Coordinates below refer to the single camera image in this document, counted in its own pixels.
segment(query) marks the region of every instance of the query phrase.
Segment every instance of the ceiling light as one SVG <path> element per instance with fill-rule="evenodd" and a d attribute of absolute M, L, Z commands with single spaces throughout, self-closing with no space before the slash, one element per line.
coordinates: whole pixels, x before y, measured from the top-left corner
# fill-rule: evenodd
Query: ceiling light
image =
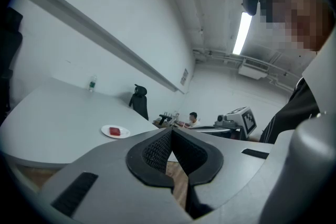
<path fill-rule="evenodd" d="M 233 49 L 233 54 L 240 54 L 248 33 L 248 29 L 250 28 L 251 19 L 252 19 L 251 15 L 248 15 L 246 12 L 242 13 L 242 19 L 240 20 L 238 36 L 235 48 Z"/>

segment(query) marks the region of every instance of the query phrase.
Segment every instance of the label on wall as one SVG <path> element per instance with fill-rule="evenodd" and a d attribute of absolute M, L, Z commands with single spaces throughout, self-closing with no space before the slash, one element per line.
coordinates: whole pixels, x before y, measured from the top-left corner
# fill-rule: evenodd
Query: label on wall
<path fill-rule="evenodd" d="M 183 76 L 182 76 L 181 81 L 180 81 L 180 83 L 181 83 L 182 85 L 184 85 L 184 83 L 185 83 L 187 77 L 188 77 L 188 71 L 187 71 L 186 69 L 184 69 Z"/>

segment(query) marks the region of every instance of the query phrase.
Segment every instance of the ceiling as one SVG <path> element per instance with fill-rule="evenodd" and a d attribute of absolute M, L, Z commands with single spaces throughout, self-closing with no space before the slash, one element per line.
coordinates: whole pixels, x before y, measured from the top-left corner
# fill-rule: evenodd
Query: ceiling
<path fill-rule="evenodd" d="M 237 38 L 242 0 L 175 0 L 184 20 L 196 61 L 237 68 L 230 61 Z M 270 64 L 279 83 L 293 88 L 315 53 L 296 49 L 280 30 L 260 22 L 259 10 L 252 18 L 242 53 Z"/>

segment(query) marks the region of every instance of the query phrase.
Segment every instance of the black office chair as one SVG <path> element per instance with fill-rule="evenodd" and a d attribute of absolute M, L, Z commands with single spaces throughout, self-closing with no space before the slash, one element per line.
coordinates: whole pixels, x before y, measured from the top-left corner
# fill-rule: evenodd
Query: black office chair
<path fill-rule="evenodd" d="M 147 89 L 135 84 L 135 91 L 130 100 L 129 106 L 133 104 L 133 110 L 137 111 L 141 116 L 148 120 L 147 112 Z"/>
<path fill-rule="evenodd" d="M 22 34 L 18 31 L 22 18 L 20 13 L 8 7 L 0 28 L 0 124 L 10 110 L 9 81 L 13 71 L 9 66 L 22 42 Z"/>

